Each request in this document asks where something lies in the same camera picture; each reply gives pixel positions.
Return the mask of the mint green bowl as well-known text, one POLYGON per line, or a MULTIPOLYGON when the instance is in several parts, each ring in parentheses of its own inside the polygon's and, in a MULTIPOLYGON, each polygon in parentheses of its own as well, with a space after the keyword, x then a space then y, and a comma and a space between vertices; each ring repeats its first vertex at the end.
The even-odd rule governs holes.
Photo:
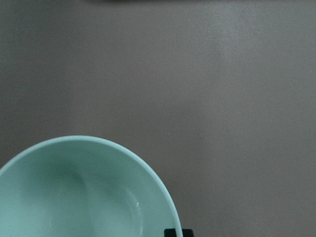
POLYGON ((65 136, 36 144, 0 170, 3 237, 182 236, 164 183, 109 140, 65 136))

